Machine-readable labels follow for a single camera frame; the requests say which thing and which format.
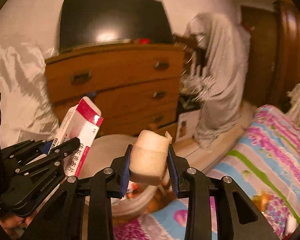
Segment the red white medicine box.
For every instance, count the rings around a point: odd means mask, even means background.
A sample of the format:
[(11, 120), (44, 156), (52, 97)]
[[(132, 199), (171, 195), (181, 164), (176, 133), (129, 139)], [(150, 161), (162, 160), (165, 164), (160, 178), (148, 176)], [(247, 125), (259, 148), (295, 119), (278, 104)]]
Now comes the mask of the red white medicine box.
[(80, 146), (64, 159), (64, 172), (67, 177), (79, 176), (91, 145), (103, 122), (101, 110), (87, 96), (69, 108), (54, 140), (44, 147), (44, 152), (51, 153), (60, 144), (77, 137)]

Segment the yellow foam sponge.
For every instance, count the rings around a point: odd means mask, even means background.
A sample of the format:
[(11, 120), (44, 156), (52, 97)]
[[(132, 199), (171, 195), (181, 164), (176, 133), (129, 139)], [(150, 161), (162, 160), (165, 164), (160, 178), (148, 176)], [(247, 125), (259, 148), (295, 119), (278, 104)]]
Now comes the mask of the yellow foam sponge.
[(143, 130), (130, 153), (130, 180), (135, 183), (158, 186), (166, 172), (168, 148), (172, 142), (171, 135), (159, 135)]

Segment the white round trash bin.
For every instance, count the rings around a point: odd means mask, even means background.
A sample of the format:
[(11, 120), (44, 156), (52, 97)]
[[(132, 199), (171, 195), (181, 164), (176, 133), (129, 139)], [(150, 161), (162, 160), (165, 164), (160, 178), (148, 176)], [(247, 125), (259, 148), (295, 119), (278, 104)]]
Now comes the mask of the white round trash bin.
[[(125, 153), (136, 137), (123, 134), (105, 135), (93, 141), (89, 153), (79, 173), (79, 178), (93, 177), (105, 168), (112, 168), (115, 179), (112, 182), (121, 189), (122, 167), (125, 165)], [(111, 199), (111, 211), (114, 218), (135, 218), (150, 211), (151, 200), (157, 191), (156, 186), (141, 184), (142, 192), (134, 198)]]

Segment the colourful striped bed blanket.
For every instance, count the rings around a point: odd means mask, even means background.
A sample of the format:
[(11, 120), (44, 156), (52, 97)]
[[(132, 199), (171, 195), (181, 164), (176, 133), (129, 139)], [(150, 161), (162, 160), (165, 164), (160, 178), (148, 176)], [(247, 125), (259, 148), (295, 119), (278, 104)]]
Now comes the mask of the colourful striped bed blanket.
[[(300, 129), (278, 108), (258, 108), (243, 137), (208, 176), (230, 176), (279, 239), (289, 239), (300, 224)], [(187, 210), (187, 199), (175, 199), (159, 211), (115, 226), (114, 237), (183, 239)]]

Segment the wooden drawer chest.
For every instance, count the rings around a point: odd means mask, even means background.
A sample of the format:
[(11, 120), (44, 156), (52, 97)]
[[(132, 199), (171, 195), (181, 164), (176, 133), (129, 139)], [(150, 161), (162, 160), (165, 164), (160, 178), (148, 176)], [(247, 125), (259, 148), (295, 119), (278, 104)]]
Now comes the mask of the wooden drawer chest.
[(101, 110), (101, 135), (138, 135), (176, 120), (184, 52), (166, 44), (76, 49), (46, 60), (49, 99), (59, 121), (89, 97)]

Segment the striped grey cloth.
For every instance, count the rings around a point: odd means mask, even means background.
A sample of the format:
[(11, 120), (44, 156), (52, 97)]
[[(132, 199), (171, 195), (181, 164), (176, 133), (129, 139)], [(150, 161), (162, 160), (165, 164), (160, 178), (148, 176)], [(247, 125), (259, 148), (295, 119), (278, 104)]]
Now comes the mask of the striped grey cloth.
[(194, 84), (200, 103), (195, 140), (207, 152), (213, 142), (236, 125), (248, 71), (251, 35), (221, 13), (198, 13), (186, 35), (205, 50), (204, 74)]

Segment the dark wooden wardrobe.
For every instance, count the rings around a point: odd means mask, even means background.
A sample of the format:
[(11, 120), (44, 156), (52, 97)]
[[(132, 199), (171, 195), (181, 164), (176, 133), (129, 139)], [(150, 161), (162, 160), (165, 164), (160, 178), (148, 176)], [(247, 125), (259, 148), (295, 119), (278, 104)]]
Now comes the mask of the dark wooden wardrobe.
[(300, 83), (300, 11), (292, 2), (277, 0), (272, 10), (242, 5), (241, 18), (251, 35), (243, 98), (287, 112), (288, 92)]

